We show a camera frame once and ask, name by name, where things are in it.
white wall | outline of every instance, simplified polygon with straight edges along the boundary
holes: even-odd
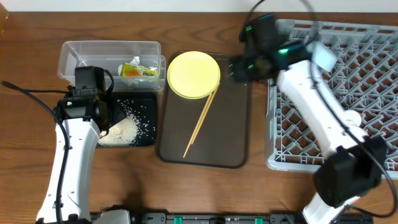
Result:
[[[244,12],[258,0],[0,0],[12,11]],[[398,12],[398,0],[309,0],[317,12]],[[258,11],[305,11],[299,0],[267,0]]]

green light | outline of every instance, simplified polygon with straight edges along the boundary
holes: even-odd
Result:
[[[286,54],[289,50],[288,49],[280,49],[278,52],[280,54]]]

round plate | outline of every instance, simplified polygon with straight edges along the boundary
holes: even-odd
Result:
[[[185,52],[177,56],[167,71],[171,89],[184,98],[199,99],[213,92],[220,82],[220,68],[210,55]]]

wooden chopstick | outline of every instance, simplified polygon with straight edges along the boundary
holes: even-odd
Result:
[[[193,144],[193,141],[195,140],[195,138],[196,138],[196,136],[197,136],[197,134],[198,134],[198,132],[199,132],[199,129],[200,129],[200,127],[201,127],[201,124],[202,124],[203,120],[205,119],[205,116],[206,116],[206,114],[207,114],[207,111],[208,111],[209,108],[210,108],[211,102],[213,101],[213,98],[214,98],[214,96],[216,95],[216,92],[217,92],[217,89],[218,89],[219,85],[220,85],[220,84],[217,85],[215,91],[214,91],[213,93],[210,93],[210,94],[209,94],[209,97],[207,98],[206,104],[205,104],[205,106],[203,107],[203,111],[201,112],[201,115],[200,115],[200,117],[199,117],[199,120],[198,120],[198,122],[197,122],[197,125],[195,126],[195,129],[193,130],[191,139],[190,139],[189,142],[188,142],[188,146],[187,146],[187,149],[185,150],[185,153],[184,153],[183,158],[185,158],[185,155],[187,155],[187,152],[188,152],[188,150],[189,150],[189,147],[191,146],[191,144]]]

